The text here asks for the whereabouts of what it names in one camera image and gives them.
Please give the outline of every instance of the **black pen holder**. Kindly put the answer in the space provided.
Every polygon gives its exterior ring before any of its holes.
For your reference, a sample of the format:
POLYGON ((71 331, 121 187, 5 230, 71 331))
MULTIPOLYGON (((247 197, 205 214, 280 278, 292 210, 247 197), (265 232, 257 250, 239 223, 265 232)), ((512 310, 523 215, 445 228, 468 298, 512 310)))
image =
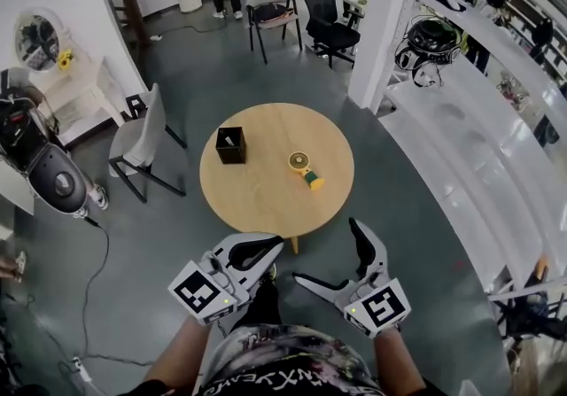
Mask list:
POLYGON ((216 151, 223 165, 243 165, 246 162, 246 141, 242 127, 219 128, 216 151))

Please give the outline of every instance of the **round wooden table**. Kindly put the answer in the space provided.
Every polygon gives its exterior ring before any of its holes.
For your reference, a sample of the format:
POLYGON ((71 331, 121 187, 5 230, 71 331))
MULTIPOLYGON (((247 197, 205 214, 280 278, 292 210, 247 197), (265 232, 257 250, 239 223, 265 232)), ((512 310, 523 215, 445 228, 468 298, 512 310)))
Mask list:
POLYGON ((223 165, 215 149, 217 131, 200 164, 201 188, 219 217, 240 232, 290 238, 320 228, 345 203, 353 186, 354 161, 341 131, 325 116, 299 105, 258 105, 235 114, 221 128, 242 127, 246 163, 223 165), (295 151, 309 156, 325 184, 310 190, 288 166, 295 151))

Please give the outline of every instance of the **mirror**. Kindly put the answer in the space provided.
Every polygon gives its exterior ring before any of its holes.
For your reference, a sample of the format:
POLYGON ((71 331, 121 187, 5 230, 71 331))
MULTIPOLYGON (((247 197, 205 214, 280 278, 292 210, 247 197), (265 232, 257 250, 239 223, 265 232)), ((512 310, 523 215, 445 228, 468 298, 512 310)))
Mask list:
POLYGON ((36 72, 47 72, 57 65, 59 35, 57 23, 42 15, 20 15, 16 24, 16 55, 19 62, 36 72))

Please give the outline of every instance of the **white chair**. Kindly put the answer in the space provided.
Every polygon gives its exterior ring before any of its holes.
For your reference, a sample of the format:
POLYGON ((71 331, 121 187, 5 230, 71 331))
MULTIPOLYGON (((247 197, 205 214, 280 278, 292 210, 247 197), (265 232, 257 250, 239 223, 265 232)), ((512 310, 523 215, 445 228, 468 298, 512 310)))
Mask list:
POLYGON ((151 89, 150 104, 143 119, 138 119, 137 112, 132 107, 134 102, 145 106, 142 99, 139 96, 133 96, 127 100, 132 117, 135 119, 122 125, 113 139, 108 159, 110 175, 119 177, 143 203, 147 202, 146 198, 128 179, 133 174, 140 174, 178 196, 185 196, 183 191, 163 182, 151 173, 151 163, 164 132, 173 137, 183 149, 187 149, 187 144, 166 124, 166 112, 161 103, 158 84, 154 84, 151 89))
POLYGON ((268 59, 266 58, 266 51, 264 50, 264 42, 262 41, 262 35, 260 33, 261 29, 274 29, 276 27, 283 27, 282 40, 285 40, 285 32, 287 30, 287 25, 295 21, 295 25, 298 29, 298 40, 299 40, 299 50, 303 50, 303 42, 301 41, 301 30, 299 28, 299 15, 298 6, 295 0, 246 0, 246 10, 248 11, 248 28, 250 32, 250 50, 254 51, 254 40, 252 37, 252 26, 256 27, 256 32, 258 33, 258 40, 260 40, 260 47, 262 49, 262 56, 264 57, 264 62, 267 64, 268 59), (293 9, 290 9, 290 2, 293 2, 293 9), (258 22, 256 20, 256 7, 263 4, 283 4, 292 11, 292 14, 285 18, 272 19, 269 22, 258 22))

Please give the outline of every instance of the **white pillar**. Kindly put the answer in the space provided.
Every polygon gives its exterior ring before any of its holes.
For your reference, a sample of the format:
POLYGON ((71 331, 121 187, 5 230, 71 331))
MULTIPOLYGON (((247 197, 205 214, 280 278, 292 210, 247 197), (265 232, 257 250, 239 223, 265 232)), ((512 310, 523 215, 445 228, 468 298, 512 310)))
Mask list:
POLYGON ((360 107, 378 110, 393 70, 393 53, 406 32, 414 0, 369 0, 348 90, 360 107))

